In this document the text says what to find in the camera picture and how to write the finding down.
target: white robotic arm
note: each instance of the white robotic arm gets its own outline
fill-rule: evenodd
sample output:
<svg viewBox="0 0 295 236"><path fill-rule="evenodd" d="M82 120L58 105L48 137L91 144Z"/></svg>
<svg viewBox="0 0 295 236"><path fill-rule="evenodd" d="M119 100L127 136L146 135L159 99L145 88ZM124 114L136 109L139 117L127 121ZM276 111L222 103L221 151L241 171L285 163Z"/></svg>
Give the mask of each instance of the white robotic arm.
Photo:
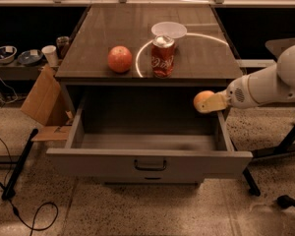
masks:
<svg viewBox="0 0 295 236"><path fill-rule="evenodd" d="M203 91L194 99L201 113L273 102L295 102L295 45L286 49L275 65L234 80L224 91Z"/></svg>

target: can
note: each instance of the can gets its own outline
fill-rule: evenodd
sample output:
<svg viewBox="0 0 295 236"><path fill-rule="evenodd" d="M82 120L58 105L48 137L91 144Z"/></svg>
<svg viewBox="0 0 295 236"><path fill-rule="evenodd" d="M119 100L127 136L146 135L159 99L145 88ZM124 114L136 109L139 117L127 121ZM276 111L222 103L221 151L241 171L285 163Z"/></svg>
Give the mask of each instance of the can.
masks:
<svg viewBox="0 0 295 236"><path fill-rule="evenodd" d="M167 35L158 35L151 45L151 67L159 78L171 75L174 68L175 40Z"/></svg>

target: drawer handle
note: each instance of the drawer handle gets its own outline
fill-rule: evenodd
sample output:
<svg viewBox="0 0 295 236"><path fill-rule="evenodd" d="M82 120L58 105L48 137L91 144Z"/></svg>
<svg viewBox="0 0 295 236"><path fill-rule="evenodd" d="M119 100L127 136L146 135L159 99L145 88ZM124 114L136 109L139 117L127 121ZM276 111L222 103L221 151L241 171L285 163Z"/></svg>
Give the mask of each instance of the drawer handle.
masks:
<svg viewBox="0 0 295 236"><path fill-rule="evenodd" d="M141 171L163 171L166 169L166 167L167 167L166 160L163 160L163 166L161 168L143 168L143 167L138 166L138 161L135 160L135 168L137 170L141 170Z"/></svg>

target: speckled concrete floor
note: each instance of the speckled concrete floor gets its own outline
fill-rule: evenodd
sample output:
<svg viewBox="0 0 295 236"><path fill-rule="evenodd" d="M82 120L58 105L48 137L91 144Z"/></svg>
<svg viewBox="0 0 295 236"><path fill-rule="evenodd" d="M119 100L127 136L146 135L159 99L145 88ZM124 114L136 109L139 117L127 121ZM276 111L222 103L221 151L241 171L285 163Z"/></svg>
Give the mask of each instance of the speckled concrete floor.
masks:
<svg viewBox="0 0 295 236"><path fill-rule="evenodd" d="M276 146L295 123L295 107L232 109L227 120L237 149ZM40 126L18 106L0 108L0 136L11 154L20 154L33 128ZM249 168L262 194L249 194L240 180L205 180L200 187L178 185L102 186L93 178L59 175L45 156L63 143L35 143L15 187L12 202L21 218L32 223L38 207L53 202L59 208L55 223L33 235L242 235L295 236L295 208L281 209L276 198L295 198L295 156L254 161ZM6 154L0 143L0 154ZM7 169L0 169L3 182ZM0 236L30 235L1 200ZM55 209L45 206L35 226L50 223Z"/></svg>

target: open drawer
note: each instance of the open drawer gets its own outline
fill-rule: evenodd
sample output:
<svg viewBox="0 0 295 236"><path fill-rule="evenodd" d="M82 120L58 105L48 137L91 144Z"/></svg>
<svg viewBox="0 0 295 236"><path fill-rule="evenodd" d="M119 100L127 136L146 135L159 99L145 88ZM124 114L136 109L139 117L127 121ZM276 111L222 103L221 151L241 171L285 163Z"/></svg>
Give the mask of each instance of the open drawer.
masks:
<svg viewBox="0 0 295 236"><path fill-rule="evenodd" d="M221 112L201 115L198 88L86 88L64 148L47 154L62 174L100 183L202 183L239 178L252 155L234 151Z"/></svg>

